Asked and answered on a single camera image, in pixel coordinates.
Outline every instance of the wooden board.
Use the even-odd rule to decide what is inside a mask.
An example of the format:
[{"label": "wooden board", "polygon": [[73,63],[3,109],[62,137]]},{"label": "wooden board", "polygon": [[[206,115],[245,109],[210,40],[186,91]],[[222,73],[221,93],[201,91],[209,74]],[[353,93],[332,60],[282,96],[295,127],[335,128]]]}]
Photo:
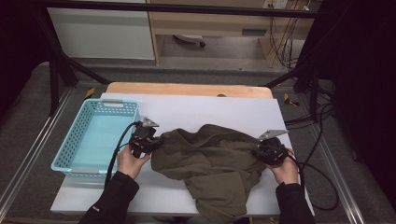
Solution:
[{"label": "wooden board", "polygon": [[271,90],[268,88],[237,85],[113,82],[108,85],[106,92],[201,96],[219,96],[222,94],[230,97],[273,98]]}]

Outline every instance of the black stand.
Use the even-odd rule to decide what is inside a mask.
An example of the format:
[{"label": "black stand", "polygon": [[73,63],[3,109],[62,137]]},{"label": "black stand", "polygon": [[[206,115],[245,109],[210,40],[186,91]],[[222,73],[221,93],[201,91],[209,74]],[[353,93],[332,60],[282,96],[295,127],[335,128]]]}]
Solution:
[{"label": "black stand", "polygon": [[59,1],[59,0],[21,0],[19,7],[26,13],[31,14],[31,21],[35,21],[36,29],[41,31],[39,39],[44,39],[48,47],[48,54],[51,58],[51,111],[56,110],[59,105],[59,93],[57,76],[63,79],[66,86],[76,86],[78,79],[72,69],[75,68],[85,75],[97,80],[102,84],[109,84],[111,81],[100,77],[93,71],[77,63],[64,54],[61,44],[56,36],[55,29],[50,27],[50,16],[47,7],[59,8],[85,8],[85,9],[104,9],[120,11],[157,11],[173,13],[200,13],[200,14],[219,14],[219,15],[245,15],[245,16],[264,16],[264,17],[291,17],[291,18],[316,18],[317,12],[298,11],[298,10],[272,10],[265,8],[239,8],[239,7],[210,7],[210,6],[184,6],[166,4],[137,4],[137,3],[114,3],[114,2],[89,2],[89,1]]},{"label": "black stand", "polygon": [[314,122],[317,122],[317,107],[318,107],[318,71],[315,69],[312,73],[312,68],[307,65],[301,65],[300,67],[288,72],[287,74],[279,77],[267,84],[260,85],[259,87],[266,87],[272,89],[273,87],[281,84],[292,77],[299,78],[294,85],[294,90],[302,92],[311,85],[310,101],[309,101],[309,114],[311,115]]},{"label": "black stand", "polygon": [[47,54],[49,60],[49,75],[50,75],[50,92],[51,92],[51,108],[49,115],[52,115],[59,106],[59,83],[58,75],[64,81],[66,86],[76,86],[78,79],[74,73],[74,69],[79,70],[85,75],[93,78],[101,84],[109,84],[111,81],[100,77],[93,71],[77,63],[69,58],[62,50],[61,44],[56,36],[55,29],[50,26],[50,15],[45,7],[41,7],[32,3],[32,1],[15,1],[19,10],[22,13],[27,13],[34,24],[33,29],[36,38],[46,43]]}]

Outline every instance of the gray floor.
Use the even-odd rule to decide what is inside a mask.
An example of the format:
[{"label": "gray floor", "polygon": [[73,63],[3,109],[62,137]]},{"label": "gray floor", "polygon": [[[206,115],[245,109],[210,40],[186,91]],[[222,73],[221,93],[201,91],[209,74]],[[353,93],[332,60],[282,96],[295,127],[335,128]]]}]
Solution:
[{"label": "gray floor", "polygon": [[[171,36],[165,40],[163,63],[160,66],[137,66],[133,64],[120,68],[93,68],[104,77],[117,81],[147,82],[178,82],[207,84],[241,84],[255,86],[266,83],[284,73],[284,68],[270,70],[265,66],[262,54],[257,51],[258,42],[245,38],[206,38],[206,48],[175,40]],[[76,221],[80,216],[53,214],[50,206],[56,196],[57,188],[62,184],[64,176],[51,171],[50,164],[59,149],[75,115],[77,114],[85,94],[91,83],[89,78],[78,75],[80,84],[74,88],[70,100],[58,123],[55,125],[48,141],[41,149],[32,170],[7,210],[7,219],[16,217]],[[35,138],[44,126],[50,111],[49,71],[46,66],[39,66],[21,93],[21,101],[9,109],[0,120],[0,192],[7,190],[8,183],[18,171],[25,155],[28,153]],[[293,80],[285,82],[281,87],[273,89],[274,96],[285,120],[295,119],[305,114],[302,106],[283,104],[284,93],[290,95],[292,101],[302,103],[305,95],[296,95],[290,88]],[[94,98],[100,97],[105,86],[96,89]],[[379,186],[363,163],[352,160],[352,152],[345,139],[337,118],[329,117],[324,122],[324,139],[332,151],[342,174],[350,187],[365,223],[396,223],[394,210],[383,195]],[[290,140],[297,153],[297,158],[304,161],[315,142],[315,135],[310,127],[290,131]],[[324,173],[328,174],[322,154],[317,150],[310,161]],[[310,192],[312,203],[319,206],[331,206],[334,194],[330,185],[318,174],[306,170],[306,186]],[[330,212],[316,212],[318,223],[348,223],[345,205]]]}]

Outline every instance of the metal rail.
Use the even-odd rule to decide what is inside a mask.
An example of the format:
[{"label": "metal rail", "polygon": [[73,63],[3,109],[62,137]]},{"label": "metal rail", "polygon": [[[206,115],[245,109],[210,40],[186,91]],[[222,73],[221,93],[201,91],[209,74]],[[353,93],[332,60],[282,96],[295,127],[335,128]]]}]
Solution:
[{"label": "metal rail", "polygon": [[[300,102],[302,102],[302,106],[304,108],[304,111],[308,113],[308,101],[306,97],[303,95],[301,96],[299,94],[299,99]],[[318,137],[318,133],[320,131],[319,126],[317,124],[311,125],[312,131],[315,135],[315,137]],[[322,138],[319,141],[318,144],[318,149],[320,151],[320,154],[323,158],[323,161],[329,171],[330,178],[332,179],[332,182],[334,185],[337,187],[339,196],[340,196],[340,201],[342,205],[344,206],[344,209],[346,211],[346,215],[349,218],[349,221],[351,224],[364,224],[364,218],[363,215],[361,214],[361,210],[359,209],[352,192],[349,189],[349,186],[347,185],[346,180],[344,179],[344,176],[338,167],[338,164],[332,155],[332,152],[329,149],[329,146],[326,143],[326,139],[322,136]]]},{"label": "metal rail", "polygon": [[0,198],[0,223],[3,222],[3,219],[6,217],[8,209],[14,202],[15,198],[18,195],[24,181],[32,170],[35,161],[40,155],[41,149],[46,144],[50,134],[58,122],[59,117],[62,115],[64,108],[68,102],[69,96],[72,93],[73,88],[67,88],[64,91],[64,94],[61,97],[60,105],[55,113],[47,119],[44,127],[41,129],[41,132],[38,134],[35,142],[32,144],[29,152],[27,153],[25,159],[21,163],[18,171],[12,177],[9,182],[6,190]]},{"label": "metal rail", "polygon": [[212,7],[173,4],[144,4],[144,3],[119,3],[119,2],[92,2],[92,1],[60,1],[60,0],[35,0],[42,7],[117,10],[117,11],[149,11],[173,13],[198,13],[238,16],[262,16],[315,19],[319,14],[309,10],[285,10],[252,7]]}]

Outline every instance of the electrical outlet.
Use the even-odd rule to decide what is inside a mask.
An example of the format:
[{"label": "electrical outlet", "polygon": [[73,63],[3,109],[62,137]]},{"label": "electrical outlet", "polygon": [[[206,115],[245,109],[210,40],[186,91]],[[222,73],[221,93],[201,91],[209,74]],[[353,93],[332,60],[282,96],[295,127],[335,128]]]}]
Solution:
[{"label": "electrical outlet", "polygon": [[288,0],[275,0],[274,1],[274,8],[276,9],[285,9]]},{"label": "electrical outlet", "polygon": [[276,0],[264,0],[264,5],[262,6],[262,8],[271,8],[271,6],[274,5],[274,2]]}]

